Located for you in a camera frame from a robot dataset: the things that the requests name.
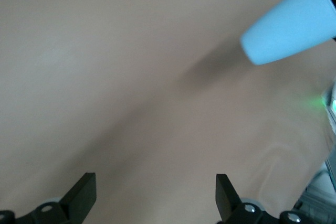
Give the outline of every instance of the beige surface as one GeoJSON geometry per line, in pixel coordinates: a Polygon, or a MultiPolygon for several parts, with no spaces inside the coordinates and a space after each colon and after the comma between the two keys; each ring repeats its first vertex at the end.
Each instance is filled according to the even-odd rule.
{"type": "Polygon", "coordinates": [[[215,175],[273,215],[328,154],[335,43],[253,66],[279,0],[0,0],[0,209],[96,172],[86,223],[215,223],[215,175]]]}

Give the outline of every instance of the light blue plastic cup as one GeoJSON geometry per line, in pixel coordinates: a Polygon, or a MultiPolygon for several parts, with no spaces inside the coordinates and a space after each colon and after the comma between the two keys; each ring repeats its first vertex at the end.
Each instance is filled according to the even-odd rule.
{"type": "Polygon", "coordinates": [[[256,65],[280,60],[336,37],[331,0],[283,0],[240,38],[256,65]]]}

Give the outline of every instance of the black mechanical bracket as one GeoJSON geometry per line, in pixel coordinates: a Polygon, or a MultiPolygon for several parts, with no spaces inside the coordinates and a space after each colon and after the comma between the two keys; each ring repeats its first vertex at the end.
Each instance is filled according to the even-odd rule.
{"type": "Polygon", "coordinates": [[[96,175],[85,173],[59,202],[48,202],[20,218],[0,211],[0,224],[81,224],[96,202],[96,175]]]}
{"type": "Polygon", "coordinates": [[[300,212],[285,211],[277,219],[254,204],[243,203],[225,174],[216,177],[216,204],[222,218],[218,224],[314,224],[300,212]]]}

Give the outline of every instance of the screw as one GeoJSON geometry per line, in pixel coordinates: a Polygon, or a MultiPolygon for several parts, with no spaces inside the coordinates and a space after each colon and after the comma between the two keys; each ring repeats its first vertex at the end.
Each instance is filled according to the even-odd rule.
{"type": "Polygon", "coordinates": [[[256,209],[254,208],[254,206],[249,205],[249,204],[245,205],[245,210],[248,211],[248,212],[255,212],[256,211],[256,209]]]}
{"type": "Polygon", "coordinates": [[[292,212],[289,212],[287,214],[288,219],[290,219],[293,222],[299,223],[301,221],[300,217],[297,216],[296,214],[293,214],[292,212]]]}

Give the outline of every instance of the blue cup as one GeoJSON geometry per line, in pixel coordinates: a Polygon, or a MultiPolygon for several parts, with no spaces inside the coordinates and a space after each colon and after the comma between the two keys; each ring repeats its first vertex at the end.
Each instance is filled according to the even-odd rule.
{"type": "Polygon", "coordinates": [[[256,65],[291,56],[336,37],[336,9],[331,0],[283,0],[240,38],[256,65]]]}

